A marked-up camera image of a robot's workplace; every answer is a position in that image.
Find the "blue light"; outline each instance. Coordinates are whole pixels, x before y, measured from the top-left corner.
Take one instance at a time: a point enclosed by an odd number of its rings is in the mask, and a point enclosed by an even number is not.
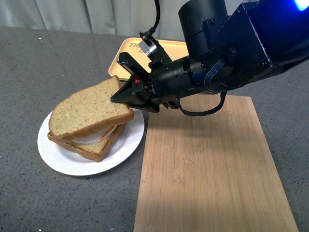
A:
[[[303,11],[309,7],[309,0],[294,0],[294,2],[300,11]]]

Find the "white curtain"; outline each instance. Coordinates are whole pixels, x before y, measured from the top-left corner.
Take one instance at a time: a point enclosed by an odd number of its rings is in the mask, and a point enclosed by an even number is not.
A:
[[[183,40],[178,11],[187,1],[160,0],[155,38]],[[243,1],[225,2],[230,15]],[[0,26],[138,36],[154,24],[154,5],[153,0],[0,0]]]

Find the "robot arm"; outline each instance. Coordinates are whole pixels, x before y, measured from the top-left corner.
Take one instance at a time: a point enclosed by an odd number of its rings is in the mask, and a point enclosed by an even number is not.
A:
[[[156,26],[141,33],[140,47],[151,61],[151,72],[121,53],[118,63],[131,78],[111,101],[155,113],[160,104],[190,116],[215,113],[227,91],[279,75],[309,59],[309,1],[304,2],[242,3],[227,16],[224,0],[190,0],[179,10],[189,56],[172,61],[152,37]],[[206,112],[182,109],[180,99],[197,93],[220,93],[221,101]]]

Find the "gray countertop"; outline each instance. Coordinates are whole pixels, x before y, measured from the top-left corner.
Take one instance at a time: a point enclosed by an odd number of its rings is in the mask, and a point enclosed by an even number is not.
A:
[[[133,231],[146,129],[101,174],[45,164],[37,136],[64,98],[109,77],[124,36],[0,27],[0,231]],[[299,231],[309,230],[309,62],[229,94],[250,96]]]

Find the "bread slice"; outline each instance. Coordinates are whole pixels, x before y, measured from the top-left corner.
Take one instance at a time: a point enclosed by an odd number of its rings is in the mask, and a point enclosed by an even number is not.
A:
[[[95,162],[101,162],[107,156],[112,145],[117,141],[124,128],[125,124],[117,126],[108,138],[95,144],[77,144],[75,142],[64,143],[55,139],[50,133],[48,133],[47,136],[50,141],[53,141],[69,151],[78,153],[87,159],[94,160]]]
[[[134,113],[128,105],[111,102],[111,96],[120,87],[118,77],[113,76],[61,101],[49,120],[50,135],[69,142],[133,120]]]

